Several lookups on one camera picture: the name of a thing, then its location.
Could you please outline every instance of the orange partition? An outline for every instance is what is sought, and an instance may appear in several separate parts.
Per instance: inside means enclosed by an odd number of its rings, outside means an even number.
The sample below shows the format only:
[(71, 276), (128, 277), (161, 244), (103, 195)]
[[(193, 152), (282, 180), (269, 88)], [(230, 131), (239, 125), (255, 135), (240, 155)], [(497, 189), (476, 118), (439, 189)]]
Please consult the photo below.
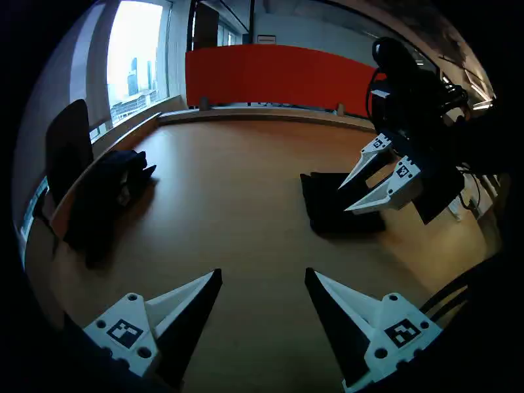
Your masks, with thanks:
[(235, 45), (188, 52), (187, 104), (291, 103), (366, 116), (365, 92), (375, 69), (335, 54), (284, 45)]

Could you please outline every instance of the chair backrest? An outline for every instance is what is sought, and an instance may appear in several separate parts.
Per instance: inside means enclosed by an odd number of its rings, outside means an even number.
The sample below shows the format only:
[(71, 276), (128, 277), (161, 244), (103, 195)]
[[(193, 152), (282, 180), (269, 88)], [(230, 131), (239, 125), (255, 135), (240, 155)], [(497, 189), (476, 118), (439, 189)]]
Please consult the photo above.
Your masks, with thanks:
[(87, 105), (77, 100), (65, 107), (47, 129), (47, 182), (56, 205), (91, 162)]

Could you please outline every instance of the black cloth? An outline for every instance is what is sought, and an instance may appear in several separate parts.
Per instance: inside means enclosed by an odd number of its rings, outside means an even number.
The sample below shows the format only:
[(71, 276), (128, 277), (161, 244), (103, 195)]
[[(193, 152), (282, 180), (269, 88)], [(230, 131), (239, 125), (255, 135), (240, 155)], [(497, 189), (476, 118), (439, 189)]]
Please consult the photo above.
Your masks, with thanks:
[(338, 190), (347, 176), (318, 172), (300, 175), (311, 229), (319, 236), (369, 234), (386, 229), (378, 212), (353, 214), (344, 211), (369, 192), (365, 181), (357, 179)]
[(112, 151), (79, 184), (64, 240), (74, 250), (85, 252), (88, 267), (109, 249), (117, 215), (145, 189), (156, 168), (146, 166), (143, 151)]

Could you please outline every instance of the wooden table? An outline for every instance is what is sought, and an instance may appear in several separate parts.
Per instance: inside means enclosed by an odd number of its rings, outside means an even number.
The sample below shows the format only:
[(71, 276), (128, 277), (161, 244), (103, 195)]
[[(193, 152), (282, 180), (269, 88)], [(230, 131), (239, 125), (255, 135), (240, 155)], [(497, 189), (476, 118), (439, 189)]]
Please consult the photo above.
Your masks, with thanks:
[(388, 229), (377, 236), (316, 236), (299, 174), (349, 172), (372, 138), (284, 121), (161, 126), (136, 146), (158, 165), (156, 184), (119, 221), (106, 268), (86, 270), (62, 243), (52, 289), (85, 326), (129, 291), (152, 298), (220, 267), (224, 285), (185, 391), (338, 391), (341, 373), (304, 285), (306, 267), (421, 305), (486, 251), (472, 215), (457, 222), (446, 210), (424, 226), (412, 205), (385, 212)]

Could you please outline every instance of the skyscraper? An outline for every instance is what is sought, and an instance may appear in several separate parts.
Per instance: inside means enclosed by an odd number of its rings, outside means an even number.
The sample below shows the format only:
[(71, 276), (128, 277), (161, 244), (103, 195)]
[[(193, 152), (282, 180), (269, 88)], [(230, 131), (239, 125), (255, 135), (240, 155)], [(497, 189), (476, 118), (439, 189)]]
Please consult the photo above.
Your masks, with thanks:
[(151, 60), (147, 61), (147, 88), (153, 89), (153, 75), (151, 73)]
[(138, 76), (136, 73), (136, 58), (131, 60), (131, 71), (127, 76), (127, 89), (130, 96), (138, 93)]

